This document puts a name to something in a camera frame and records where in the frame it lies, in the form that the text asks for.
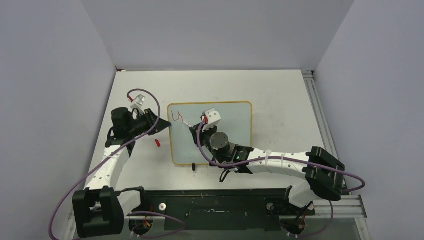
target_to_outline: purple cable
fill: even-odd
[[[151,94],[149,91],[146,91],[144,89],[140,89],[140,88],[136,88],[133,89],[131,91],[129,91],[127,93],[127,97],[130,95],[130,93],[134,92],[134,91],[141,91],[144,93],[149,94],[154,101],[157,104],[157,119],[154,122],[153,126],[151,126],[151,128],[149,130],[147,130],[145,133],[141,134],[140,136],[134,138],[133,140],[123,144],[122,146],[120,146],[120,148],[116,149],[114,152],[112,152],[108,157],[106,157],[101,163],[99,163],[99,165],[97,165],[95,168],[93,168],[93,170],[89,171],[85,176],[83,176],[80,180],[78,180],[66,193],[65,195],[62,197],[62,199],[59,201],[59,203],[57,204],[56,208],[54,208],[53,214],[51,215],[50,218],[50,222],[48,225],[48,236],[50,237],[51,240],[59,240],[57,239],[54,235],[53,235],[53,221],[55,220],[56,214],[58,213],[59,208],[61,207],[61,205],[64,203],[65,199],[72,193],[72,191],[74,189],[76,189],[78,187],[78,185],[80,185],[84,180],[86,180],[91,174],[93,174],[95,171],[97,171],[99,168],[101,168],[109,159],[111,159],[111,157],[113,157],[115,154],[117,154],[119,151],[121,151],[122,149],[124,149],[125,147],[127,147],[128,145],[134,143],[135,141],[141,139],[142,137],[146,136],[147,134],[149,134],[153,129],[155,129],[156,125],[159,122],[159,118],[161,117],[161,106],[159,104],[158,99],[156,99],[155,96],[153,96],[153,94]]]
[[[182,224],[184,226],[183,228],[180,228],[180,229],[177,229],[177,230],[174,230],[174,231],[170,231],[170,232],[167,232],[167,233],[159,234],[159,235],[156,235],[156,236],[140,236],[140,238],[142,238],[142,239],[157,239],[157,238],[160,238],[160,237],[164,237],[164,236],[168,236],[168,235],[171,235],[171,234],[179,233],[181,231],[186,230],[186,228],[187,228],[187,224],[185,222],[183,222],[183,221],[181,221],[181,220],[179,220],[179,219],[177,219],[175,217],[168,216],[168,215],[165,215],[165,214],[161,214],[161,213],[157,213],[157,212],[152,212],[152,211],[135,211],[135,212],[133,212],[131,214],[131,216],[133,216],[134,214],[137,214],[137,215],[138,214],[155,215],[155,216],[159,216],[159,217],[164,217],[166,219],[171,219],[171,220],[173,220],[173,221],[175,221],[177,223],[180,223],[180,224]],[[133,227],[131,229],[131,232],[134,232],[137,228],[141,227],[142,225],[143,224],[139,224],[139,225]]]
[[[255,158],[255,159],[250,159],[250,160],[240,161],[240,162],[230,163],[230,164],[221,164],[221,163],[217,163],[217,162],[210,160],[208,158],[208,156],[206,156],[205,152],[203,151],[202,145],[200,143],[200,131],[202,130],[204,125],[205,125],[205,119],[203,119],[201,121],[200,126],[196,131],[197,132],[197,136],[196,136],[197,137],[197,147],[199,148],[200,153],[203,155],[204,159],[206,159],[206,161],[208,161],[210,164],[217,166],[217,167],[221,167],[221,168],[228,168],[228,167],[234,167],[234,166],[243,165],[243,164],[247,164],[247,163],[251,163],[251,162],[265,160],[265,157],[258,157],[258,158]],[[317,163],[314,163],[314,162],[302,161],[302,160],[297,160],[297,159],[293,159],[293,158],[289,158],[289,157],[283,157],[282,158],[280,156],[269,156],[268,159],[283,159],[283,160],[287,160],[287,161],[290,161],[290,162],[307,164],[307,165],[310,165],[310,166],[313,166],[313,167],[316,167],[316,168],[319,168],[319,169],[329,170],[329,171],[332,171],[332,172],[335,172],[335,173],[338,173],[338,174],[342,174],[342,175],[357,179],[362,183],[362,185],[360,185],[360,186],[357,186],[357,187],[354,187],[354,188],[351,188],[351,189],[343,190],[342,192],[345,193],[345,194],[359,190],[359,189],[363,189],[365,187],[365,184],[366,184],[365,181],[357,175],[354,175],[352,173],[348,173],[348,172],[345,172],[345,171],[341,171],[339,169],[334,169],[334,168],[331,168],[329,166],[317,164]]]
[[[297,235],[297,237],[298,237],[298,238],[307,238],[307,237],[312,237],[312,236],[318,235],[318,234],[320,234],[320,233],[324,232],[325,230],[327,230],[327,229],[330,227],[331,223],[333,222],[333,218],[334,218],[334,208],[333,208],[333,204],[332,204],[332,202],[331,202],[331,201],[328,201],[328,202],[330,203],[330,207],[331,207],[331,217],[330,217],[330,221],[328,221],[327,225],[325,225],[325,227],[323,227],[323,228],[322,228],[321,230],[319,230],[319,231],[316,231],[316,232],[313,232],[313,233],[308,233],[308,234]],[[293,234],[293,233],[290,233],[290,236],[292,236],[292,237],[296,237],[296,235],[295,235],[295,234]]]

